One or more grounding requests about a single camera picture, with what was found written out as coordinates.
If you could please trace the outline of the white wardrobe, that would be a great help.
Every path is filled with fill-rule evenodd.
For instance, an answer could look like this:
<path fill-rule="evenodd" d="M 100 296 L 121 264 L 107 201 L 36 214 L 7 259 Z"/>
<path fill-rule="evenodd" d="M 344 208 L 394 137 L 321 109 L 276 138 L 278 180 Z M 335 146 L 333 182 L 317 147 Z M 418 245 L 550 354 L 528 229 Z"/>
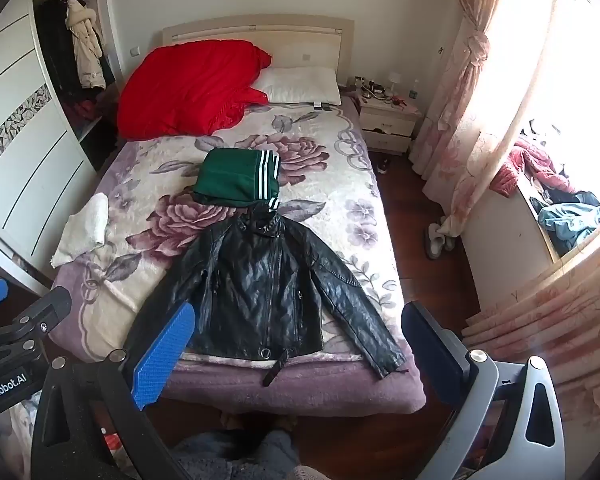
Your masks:
<path fill-rule="evenodd" d="M 105 89 L 80 85 L 66 0 L 0 0 L 0 274 L 38 295 L 116 140 L 105 122 L 119 73 L 106 0 L 79 2 L 97 15 Z"/>

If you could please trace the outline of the black phone on bed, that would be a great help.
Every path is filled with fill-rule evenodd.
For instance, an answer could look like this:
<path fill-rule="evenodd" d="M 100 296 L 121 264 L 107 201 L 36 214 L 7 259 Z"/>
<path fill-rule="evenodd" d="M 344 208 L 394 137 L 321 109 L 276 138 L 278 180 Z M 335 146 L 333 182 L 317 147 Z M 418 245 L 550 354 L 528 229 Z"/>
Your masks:
<path fill-rule="evenodd" d="M 322 103 L 322 102 L 314 102 L 313 103 L 313 108 L 314 110 L 331 110 L 332 106 L 328 103 Z"/>

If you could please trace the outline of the beige wooden headboard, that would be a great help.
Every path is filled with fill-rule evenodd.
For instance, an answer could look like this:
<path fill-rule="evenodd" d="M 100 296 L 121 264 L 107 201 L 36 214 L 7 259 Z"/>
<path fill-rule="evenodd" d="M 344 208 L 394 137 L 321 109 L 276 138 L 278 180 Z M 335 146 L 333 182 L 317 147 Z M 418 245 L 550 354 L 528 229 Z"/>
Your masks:
<path fill-rule="evenodd" d="M 354 21 L 309 14 L 249 14 L 167 27 L 162 43 L 246 40 L 272 56 L 273 67 L 332 68 L 340 84 L 350 77 Z"/>

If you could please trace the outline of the pink floral curtain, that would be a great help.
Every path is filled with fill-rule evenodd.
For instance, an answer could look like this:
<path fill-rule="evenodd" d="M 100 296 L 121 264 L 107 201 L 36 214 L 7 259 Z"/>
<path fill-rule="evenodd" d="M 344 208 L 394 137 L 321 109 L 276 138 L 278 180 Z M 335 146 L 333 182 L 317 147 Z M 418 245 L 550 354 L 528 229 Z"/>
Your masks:
<path fill-rule="evenodd" d="M 411 149 L 424 193 L 458 237 L 514 143 L 557 0 L 457 0 L 463 21 Z"/>

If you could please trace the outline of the black leather jacket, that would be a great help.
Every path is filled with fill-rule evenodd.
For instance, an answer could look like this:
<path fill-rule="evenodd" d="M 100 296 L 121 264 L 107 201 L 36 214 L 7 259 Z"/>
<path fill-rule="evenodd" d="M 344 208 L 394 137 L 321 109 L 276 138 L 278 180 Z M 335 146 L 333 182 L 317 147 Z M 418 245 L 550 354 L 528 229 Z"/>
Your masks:
<path fill-rule="evenodd" d="M 195 310 L 188 345 L 204 356 L 270 361 L 269 386 L 296 356 L 323 348 L 321 315 L 328 312 L 370 368 L 386 377 L 405 362 L 361 283 L 316 234 L 267 206 L 205 228 L 173 260 L 140 308 L 126 344 L 184 302 Z"/>

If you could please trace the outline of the white pillow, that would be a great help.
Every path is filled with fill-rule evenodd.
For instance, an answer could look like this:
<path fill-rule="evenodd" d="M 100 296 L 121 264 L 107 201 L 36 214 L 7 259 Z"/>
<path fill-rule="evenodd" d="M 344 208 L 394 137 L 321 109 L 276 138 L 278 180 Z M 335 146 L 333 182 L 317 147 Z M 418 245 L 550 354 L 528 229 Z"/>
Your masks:
<path fill-rule="evenodd" d="M 328 67 L 266 68 L 251 87 L 270 103 L 341 104 L 336 72 Z"/>

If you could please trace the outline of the white bedside table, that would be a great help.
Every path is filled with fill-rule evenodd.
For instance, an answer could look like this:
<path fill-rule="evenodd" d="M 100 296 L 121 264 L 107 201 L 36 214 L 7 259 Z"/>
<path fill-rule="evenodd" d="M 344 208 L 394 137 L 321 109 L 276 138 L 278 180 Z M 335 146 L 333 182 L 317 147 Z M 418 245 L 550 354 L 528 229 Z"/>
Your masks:
<path fill-rule="evenodd" d="M 414 129 L 422 117 L 410 99 L 385 98 L 358 89 L 360 129 L 370 151 L 403 155 L 414 140 Z"/>

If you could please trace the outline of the beige hanging coat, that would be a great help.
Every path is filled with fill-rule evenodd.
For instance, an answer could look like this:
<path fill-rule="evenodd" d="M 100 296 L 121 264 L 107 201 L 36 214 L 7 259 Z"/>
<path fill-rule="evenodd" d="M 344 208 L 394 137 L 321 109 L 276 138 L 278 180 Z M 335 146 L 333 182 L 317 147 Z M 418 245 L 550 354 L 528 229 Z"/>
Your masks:
<path fill-rule="evenodd" d="M 71 34 L 78 78 L 83 89 L 106 88 L 100 59 L 104 55 L 99 43 L 94 10 L 79 0 L 66 0 L 66 27 Z"/>

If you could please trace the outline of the red duvet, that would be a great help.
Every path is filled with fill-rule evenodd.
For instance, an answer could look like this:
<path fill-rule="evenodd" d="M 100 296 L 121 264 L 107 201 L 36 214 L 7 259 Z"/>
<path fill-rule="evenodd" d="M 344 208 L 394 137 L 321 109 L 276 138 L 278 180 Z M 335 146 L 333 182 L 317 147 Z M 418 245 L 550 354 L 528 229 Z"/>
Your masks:
<path fill-rule="evenodd" d="M 151 51 L 123 87 L 118 133 L 128 141 L 210 136 L 268 104 L 252 84 L 272 56 L 247 40 L 208 39 Z"/>

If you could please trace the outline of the clothes pile on windowsill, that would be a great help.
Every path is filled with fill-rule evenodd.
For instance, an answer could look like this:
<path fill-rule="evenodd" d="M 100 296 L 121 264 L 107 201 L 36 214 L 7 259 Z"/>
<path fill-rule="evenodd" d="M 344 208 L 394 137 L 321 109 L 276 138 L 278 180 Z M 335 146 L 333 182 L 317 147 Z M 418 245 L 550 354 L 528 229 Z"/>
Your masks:
<path fill-rule="evenodd" d="M 600 228 L 600 201 L 593 192 L 574 188 L 541 144 L 520 134 L 490 189 L 512 197 L 521 177 L 534 191 L 528 197 L 536 223 L 561 257 L 582 245 Z"/>

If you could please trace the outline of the white slippers pair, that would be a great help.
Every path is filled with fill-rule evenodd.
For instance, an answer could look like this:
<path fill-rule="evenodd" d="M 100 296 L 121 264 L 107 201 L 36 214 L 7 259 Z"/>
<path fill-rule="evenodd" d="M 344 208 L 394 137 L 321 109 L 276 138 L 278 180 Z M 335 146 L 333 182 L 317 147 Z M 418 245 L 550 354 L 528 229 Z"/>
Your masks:
<path fill-rule="evenodd" d="M 441 234 L 440 228 L 440 224 L 430 223 L 425 231 L 425 252 L 430 260 L 439 259 L 444 252 L 452 252 L 455 247 L 455 238 Z"/>

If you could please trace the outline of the white folded towel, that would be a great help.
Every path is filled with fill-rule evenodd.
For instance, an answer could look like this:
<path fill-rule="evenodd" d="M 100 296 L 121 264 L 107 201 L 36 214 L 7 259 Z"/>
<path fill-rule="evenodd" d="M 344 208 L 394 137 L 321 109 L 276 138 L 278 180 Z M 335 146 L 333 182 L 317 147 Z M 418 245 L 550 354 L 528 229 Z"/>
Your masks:
<path fill-rule="evenodd" d="M 50 266 L 57 269 L 102 247 L 106 243 L 108 220 L 108 197 L 104 193 L 96 193 L 79 212 L 69 217 L 56 252 L 50 258 Z"/>

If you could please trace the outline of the green folded striped garment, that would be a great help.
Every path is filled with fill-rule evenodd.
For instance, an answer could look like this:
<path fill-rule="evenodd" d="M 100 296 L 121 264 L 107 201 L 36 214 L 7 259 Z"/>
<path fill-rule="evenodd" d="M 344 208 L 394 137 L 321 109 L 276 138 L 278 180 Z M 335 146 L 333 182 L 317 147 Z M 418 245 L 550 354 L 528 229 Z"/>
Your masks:
<path fill-rule="evenodd" d="M 214 148 L 202 162 L 192 196 L 196 203 L 248 208 L 279 205 L 279 154 L 270 150 Z"/>

